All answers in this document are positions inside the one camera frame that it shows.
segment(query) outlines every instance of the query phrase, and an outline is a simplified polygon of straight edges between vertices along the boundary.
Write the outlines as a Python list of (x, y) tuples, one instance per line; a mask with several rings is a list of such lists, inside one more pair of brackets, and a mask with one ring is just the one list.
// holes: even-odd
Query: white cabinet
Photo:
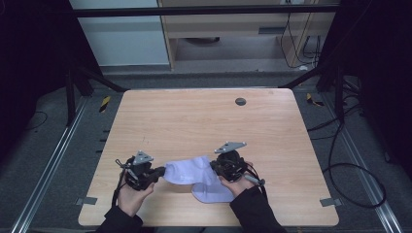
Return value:
[[(73, 9), (157, 7), (155, 0), (70, 0)], [(101, 67), (169, 65), (160, 17), (85, 17), (79, 22)]]

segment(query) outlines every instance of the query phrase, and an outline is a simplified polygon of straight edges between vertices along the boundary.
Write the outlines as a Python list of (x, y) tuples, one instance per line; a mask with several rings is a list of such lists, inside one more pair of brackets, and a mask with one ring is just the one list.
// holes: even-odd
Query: white cloth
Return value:
[(163, 178), (174, 184), (193, 184), (191, 193), (203, 203), (230, 202), (233, 194), (221, 184), (207, 155), (165, 164)]

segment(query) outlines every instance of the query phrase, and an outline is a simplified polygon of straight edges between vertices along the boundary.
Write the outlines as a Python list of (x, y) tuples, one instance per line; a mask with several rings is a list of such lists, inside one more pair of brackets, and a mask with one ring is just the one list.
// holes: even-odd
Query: metal bracket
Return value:
[(230, 152), (232, 150), (240, 149), (246, 146), (246, 143), (226, 142), (223, 146), (215, 150), (215, 153)]
[(326, 206), (342, 206), (343, 202), (340, 200), (340, 198), (333, 199), (333, 198), (327, 198), (327, 199), (321, 199), (321, 204), (323, 207)]
[(153, 157), (151, 157), (150, 155), (148, 155), (148, 154), (144, 153), (143, 151), (139, 150), (137, 152), (136, 156), (134, 157), (133, 165), (139, 165), (139, 164), (147, 163), (147, 162), (150, 162), (150, 161), (153, 161), (153, 160), (154, 160)]
[(88, 204), (88, 205), (95, 205), (97, 202), (97, 198), (95, 197), (85, 197), (85, 198), (78, 198), (75, 202), (77, 206), (82, 206), (83, 204)]

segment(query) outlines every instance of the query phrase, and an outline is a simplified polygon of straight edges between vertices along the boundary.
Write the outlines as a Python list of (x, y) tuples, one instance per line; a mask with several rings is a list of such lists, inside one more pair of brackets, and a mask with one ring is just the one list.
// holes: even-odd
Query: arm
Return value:
[(230, 203), (230, 208), (239, 219), (245, 233), (287, 232), (276, 220), (269, 203), (256, 185), (244, 177), (233, 183), (223, 177), (220, 177), (220, 180), (235, 197)]
[(136, 214), (145, 198), (154, 192), (154, 187), (155, 183), (151, 183), (146, 190), (137, 191), (127, 184), (123, 185), (119, 192), (118, 205), (105, 215), (106, 220), (96, 232), (139, 232), (143, 220)]

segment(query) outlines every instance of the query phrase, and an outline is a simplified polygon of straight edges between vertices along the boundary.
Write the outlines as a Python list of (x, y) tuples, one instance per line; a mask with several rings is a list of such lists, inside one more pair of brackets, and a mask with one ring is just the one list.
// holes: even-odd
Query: wooden table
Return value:
[[(238, 106), (237, 98), (246, 105)], [(293, 93), (289, 89), (154, 89), (126, 91), (83, 205), (81, 225), (99, 225), (111, 207), (121, 168), (115, 160), (142, 150), (153, 167), (207, 154), (226, 141), (246, 142), (238, 150), (266, 180), (268, 199), (285, 226), (333, 226), (338, 216), (329, 198)], [(160, 179), (139, 211), (146, 226), (239, 225), (228, 203), (203, 204), (190, 185)]]

